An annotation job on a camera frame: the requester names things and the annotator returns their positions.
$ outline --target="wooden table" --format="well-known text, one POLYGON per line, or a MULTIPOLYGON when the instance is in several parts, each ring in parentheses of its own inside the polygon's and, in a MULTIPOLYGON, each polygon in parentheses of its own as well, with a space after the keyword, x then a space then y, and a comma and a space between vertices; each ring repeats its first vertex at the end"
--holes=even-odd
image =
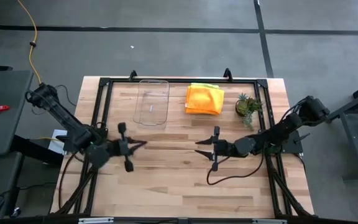
MULTIPOLYGON (((75 116, 90 124, 100 77, 84 77, 75 116)), ((254 113, 251 131, 244 127, 234 111, 239 93, 254 95, 250 84, 220 84, 225 91, 223 111, 219 116, 185 114, 186 87, 189 84, 171 83, 165 129, 140 128, 133 122, 137 100, 137 83, 115 83, 108 115, 109 139, 119 138, 117 124, 126 122, 127 136, 146 140, 132 157, 135 171, 124 170, 124 158, 112 158, 99 171, 92 216, 112 217, 208 217, 208 218, 268 218, 273 217, 272 199, 265 163, 253 176, 231 179, 209 186, 206 173, 211 167, 207 158, 195 149, 212 151, 212 146, 196 145, 196 141, 209 138, 215 125, 221 127, 220 139, 234 140, 259 129, 254 113)), ((289 108, 283 79, 268 79, 275 121, 289 108)), ((67 161, 66 156, 62 169, 67 161)), ((259 164, 261 155, 245 159, 230 158, 213 172, 211 181, 229 175, 244 175, 259 164)), ((303 166, 297 157, 283 155, 287 184, 294 196, 313 213, 308 184, 303 166)), ((80 179, 82 163, 73 160, 63 180, 62 202, 72 194, 80 179)), ((284 211, 282 193, 278 191, 280 208, 284 211)), ((57 190, 52 212, 58 208, 57 190)))

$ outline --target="potted plant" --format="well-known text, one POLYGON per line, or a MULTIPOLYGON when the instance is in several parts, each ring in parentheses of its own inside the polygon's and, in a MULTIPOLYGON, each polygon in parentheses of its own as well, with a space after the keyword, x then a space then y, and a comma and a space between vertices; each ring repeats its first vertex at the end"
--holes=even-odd
POLYGON ((261 109, 262 103, 258 102, 256 99, 248 97, 243 93, 239 95, 239 100, 236 102, 236 113, 242 117, 244 126, 254 130, 252 127, 252 114, 255 111, 260 111, 261 109))

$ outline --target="plant pot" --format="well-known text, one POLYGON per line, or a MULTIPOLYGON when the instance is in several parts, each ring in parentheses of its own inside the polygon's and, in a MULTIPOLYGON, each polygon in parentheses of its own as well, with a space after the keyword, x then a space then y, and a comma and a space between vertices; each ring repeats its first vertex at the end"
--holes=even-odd
POLYGON ((237 100, 237 102, 236 102, 236 113, 237 113, 240 117, 244 117, 244 116, 246 116, 246 115, 240 113, 240 111, 237 109, 237 105, 239 104, 239 102, 240 102, 240 100, 237 100))

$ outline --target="concrete floor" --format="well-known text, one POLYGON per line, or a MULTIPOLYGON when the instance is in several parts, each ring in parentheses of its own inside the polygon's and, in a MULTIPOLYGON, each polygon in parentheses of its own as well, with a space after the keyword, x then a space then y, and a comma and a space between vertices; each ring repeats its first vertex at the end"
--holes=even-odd
MULTIPOLYGON (((253 0, 23 0, 38 25, 257 29, 253 0)), ((260 0, 266 29, 358 30, 358 0, 260 0)), ((30 25, 16 1, 0 0, 0 24, 30 25)), ((0 65, 29 70, 31 31, 0 30, 0 65)), ((42 80, 68 87, 76 101, 85 75, 266 77, 259 34, 164 32, 39 32, 34 63, 42 80)), ((313 95, 331 110, 358 89, 358 35, 267 35, 273 74, 284 78, 290 103, 313 95)), ((64 92, 61 99, 71 112, 64 92)), ((17 134, 51 136, 60 125, 26 105, 17 134)), ((302 128, 306 173, 315 213, 358 221, 358 170, 339 121, 302 128)), ((49 182, 58 169, 25 160, 21 185, 49 182), (44 172, 45 180, 30 180, 44 172)), ((22 192, 23 216, 47 213, 53 189, 22 192)))

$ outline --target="orange towel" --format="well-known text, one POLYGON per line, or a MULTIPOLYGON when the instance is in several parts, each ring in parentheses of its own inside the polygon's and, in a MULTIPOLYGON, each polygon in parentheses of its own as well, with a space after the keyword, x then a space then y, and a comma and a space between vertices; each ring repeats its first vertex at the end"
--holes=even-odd
POLYGON ((186 113, 203 113, 218 115, 223 107, 224 91, 199 85, 187 88, 185 104, 186 113))

